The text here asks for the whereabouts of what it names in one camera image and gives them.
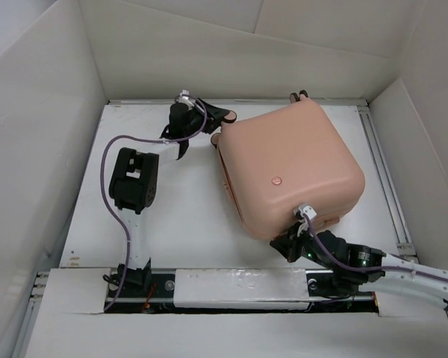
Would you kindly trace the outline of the pink hard-shell suitcase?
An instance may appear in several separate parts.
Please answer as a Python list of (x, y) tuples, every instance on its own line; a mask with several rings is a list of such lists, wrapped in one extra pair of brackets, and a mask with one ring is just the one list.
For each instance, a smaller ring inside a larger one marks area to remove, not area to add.
[(303, 94), (286, 107), (222, 126), (211, 137), (227, 193), (250, 236), (270, 241), (307, 204), (314, 225), (336, 224), (359, 202), (365, 176), (323, 108)]

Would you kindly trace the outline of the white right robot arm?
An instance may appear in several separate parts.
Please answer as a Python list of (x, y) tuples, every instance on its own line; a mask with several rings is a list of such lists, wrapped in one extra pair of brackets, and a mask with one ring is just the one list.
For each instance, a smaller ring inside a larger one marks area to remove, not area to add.
[(366, 292), (383, 292), (426, 301), (448, 314), (448, 270), (348, 243), (330, 230), (300, 230), (298, 224), (273, 239), (270, 247), (289, 263), (305, 258), (329, 271), (307, 279), (311, 296), (340, 301)]

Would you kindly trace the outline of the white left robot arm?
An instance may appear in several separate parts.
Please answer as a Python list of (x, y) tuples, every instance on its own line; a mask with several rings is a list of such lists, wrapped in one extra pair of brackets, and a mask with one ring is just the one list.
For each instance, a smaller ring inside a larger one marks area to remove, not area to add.
[(123, 259), (116, 274), (104, 276), (108, 283), (129, 289), (138, 296), (151, 289), (151, 257), (142, 221), (143, 211), (152, 205), (157, 194), (159, 167), (180, 160), (189, 148), (191, 136), (212, 134), (221, 125), (236, 119), (234, 111), (215, 107), (202, 99), (195, 104), (174, 103), (160, 139), (150, 142), (168, 142), (170, 151), (156, 154), (126, 147), (119, 150), (109, 187), (102, 190), (106, 207), (125, 230)]

